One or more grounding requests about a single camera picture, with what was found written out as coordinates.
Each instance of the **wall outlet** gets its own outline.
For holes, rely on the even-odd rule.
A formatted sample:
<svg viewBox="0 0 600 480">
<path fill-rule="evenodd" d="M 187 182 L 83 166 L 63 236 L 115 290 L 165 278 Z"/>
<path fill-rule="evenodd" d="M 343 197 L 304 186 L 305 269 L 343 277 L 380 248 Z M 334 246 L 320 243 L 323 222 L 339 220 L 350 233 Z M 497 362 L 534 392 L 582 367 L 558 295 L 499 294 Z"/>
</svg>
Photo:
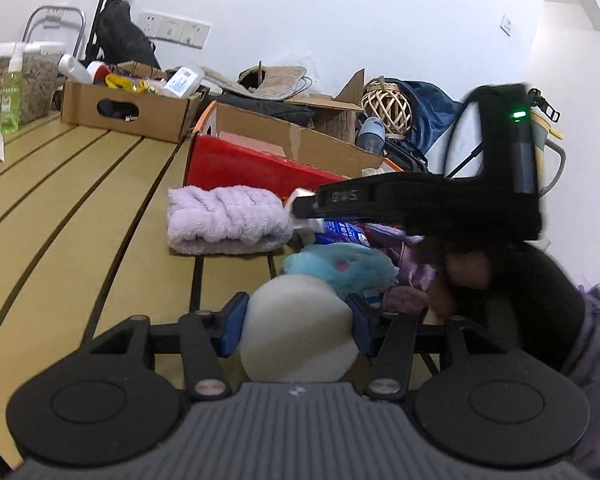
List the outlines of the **wall outlet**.
<svg viewBox="0 0 600 480">
<path fill-rule="evenodd" d="M 206 23 L 185 22 L 184 31 L 182 32 L 179 43 L 202 48 L 205 46 L 206 37 L 208 36 L 210 29 L 211 26 Z"/>
<path fill-rule="evenodd" d="M 156 38 L 159 40 L 180 41 L 182 31 L 184 30 L 185 20 L 179 18 L 172 18 L 171 16 L 165 16 L 158 29 L 158 35 Z"/>
<path fill-rule="evenodd" d="M 500 22 L 500 28 L 503 30 L 503 32 L 507 36 L 511 36 L 512 24 L 511 24 L 511 20 L 507 17 L 506 14 L 502 15 L 502 20 Z"/>
<path fill-rule="evenodd" d="M 158 14 L 157 12 L 147 12 L 144 10 L 140 13 L 140 23 L 138 23 L 138 27 L 140 27 L 146 37 L 156 38 L 163 17 L 163 15 Z"/>
<path fill-rule="evenodd" d="M 64 17 L 64 9 L 49 9 L 45 15 L 45 21 L 42 23 L 42 28 L 60 28 L 62 18 Z"/>
</svg>

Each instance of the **metal handle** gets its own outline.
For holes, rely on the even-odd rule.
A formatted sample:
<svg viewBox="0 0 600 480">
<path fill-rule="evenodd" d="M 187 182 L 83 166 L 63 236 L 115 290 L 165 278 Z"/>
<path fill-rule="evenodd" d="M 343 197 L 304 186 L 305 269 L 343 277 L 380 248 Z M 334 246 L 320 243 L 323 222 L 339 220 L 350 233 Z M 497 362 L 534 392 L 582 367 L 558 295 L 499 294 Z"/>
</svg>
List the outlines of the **metal handle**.
<svg viewBox="0 0 600 480">
<path fill-rule="evenodd" d="M 43 5 L 38 7 L 36 10 L 34 10 L 31 15 L 29 16 L 29 21 L 27 22 L 27 26 L 24 28 L 24 34 L 22 35 L 22 41 L 23 43 L 27 43 L 31 37 L 31 23 L 33 23 L 33 18 L 36 17 L 36 14 L 39 13 L 41 10 L 56 10 L 56 9 L 62 9 L 65 12 L 74 12 L 76 14 L 80 15 L 80 33 L 78 33 L 78 39 L 75 41 L 75 46 L 74 46 L 74 57 L 78 56 L 78 47 L 80 47 L 80 40 L 82 39 L 82 35 L 84 34 L 84 27 L 87 21 L 87 18 L 84 15 L 84 12 L 82 11 L 82 9 L 79 9 L 78 7 L 70 7 L 70 6 L 64 6 L 64 5 Z"/>
<path fill-rule="evenodd" d="M 564 171 L 564 165 L 567 162 L 567 153 L 562 147 L 558 146 L 551 139 L 547 139 L 545 145 L 554 150 L 554 152 L 556 152 L 558 155 L 560 155 L 560 166 L 558 167 L 558 171 L 555 173 L 554 179 L 547 186 L 544 186 L 540 190 L 540 196 L 544 196 L 552 190 L 552 188 L 558 182 L 558 179 L 560 179 L 560 177 L 562 176 L 562 172 Z"/>
</svg>

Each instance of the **open cardboard box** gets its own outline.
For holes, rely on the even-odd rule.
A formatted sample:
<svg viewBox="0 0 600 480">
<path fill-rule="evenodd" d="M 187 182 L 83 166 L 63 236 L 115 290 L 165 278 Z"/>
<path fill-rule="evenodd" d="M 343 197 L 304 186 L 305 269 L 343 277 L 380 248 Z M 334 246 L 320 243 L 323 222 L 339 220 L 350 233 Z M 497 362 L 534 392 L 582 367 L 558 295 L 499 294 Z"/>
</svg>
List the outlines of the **open cardboard box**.
<svg viewBox="0 0 600 480">
<path fill-rule="evenodd" d="M 245 185 L 281 198 L 296 187 L 362 176 L 388 167 L 381 156 L 328 135 L 241 108 L 213 102 L 194 127 L 186 186 Z"/>
<path fill-rule="evenodd" d="M 314 108 L 314 128 L 349 144 L 356 142 L 356 113 L 365 90 L 365 69 L 358 70 L 336 97 L 326 94 L 295 96 L 285 102 Z"/>
<path fill-rule="evenodd" d="M 126 68 L 137 76 L 148 76 L 151 67 L 130 63 Z M 200 99 L 199 93 L 188 99 L 177 99 L 159 94 L 126 92 L 103 85 L 67 81 L 62 95 L 61 120 L 63 123 L 83 124 L 108 128 L 143 137 L 178 142 L 193 122 Z M 125 121 L 101 115 L 98 103 L 103 100 L 130 103 L 138 108 L 138 118 Z"/>
</svg>

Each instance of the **white ball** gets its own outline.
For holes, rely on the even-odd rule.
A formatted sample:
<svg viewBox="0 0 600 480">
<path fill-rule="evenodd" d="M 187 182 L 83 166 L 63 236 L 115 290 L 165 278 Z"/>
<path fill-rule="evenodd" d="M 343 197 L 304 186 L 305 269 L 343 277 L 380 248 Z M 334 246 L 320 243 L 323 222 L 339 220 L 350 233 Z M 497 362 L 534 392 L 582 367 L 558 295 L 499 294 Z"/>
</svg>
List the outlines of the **white ball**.
<svg viewBox="0 0 600 480">
<path fill-rule="evenodd" d="M 283 274 L 253 293 L 240 357 L 253 381 L 337 381 L 356 360 L 352 313 L 323 280 Z"/>
</svg>

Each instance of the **black bag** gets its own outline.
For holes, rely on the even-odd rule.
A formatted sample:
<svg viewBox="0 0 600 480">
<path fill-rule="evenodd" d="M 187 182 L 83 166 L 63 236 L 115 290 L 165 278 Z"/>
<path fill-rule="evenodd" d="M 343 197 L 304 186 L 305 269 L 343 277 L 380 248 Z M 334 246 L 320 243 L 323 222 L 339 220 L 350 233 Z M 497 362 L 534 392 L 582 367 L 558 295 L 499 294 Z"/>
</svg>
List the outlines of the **black bag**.
<svg viewBox="0 0 600 480">
<path fill-rule="evenodd" d="M 117 65 L 137 61 L 159 69 L 154 46 L 131 21 L 130 11 L 131 6 L 125 0 L 111 0 L 102 9 L 96 34 L 104 52 L 104 62 Z"/>
<path fill-rule="evenodd" d="M 430 173 L 427 157 L 408 140 L 387 139 L 384 142 L 386 158 L 408 173 Z"/>
<path fill-rule="evenodd" d="M 242 97 L 239 95 L 225 92 L 216 97 L 209 97 L 211 101 L 227 103 L 236 108 L 243 108 L 258 114 L 268 115 L 276 119 L 282 119 L 293 124 L 298 124 L 304 128 L 309 127 L 309 121 L 314 117 L 314 111 L 304 106 L 282 103 L 280 101 L 267 101 L 264 99 L 253 99 L 251 97 Z"/>
</svg>

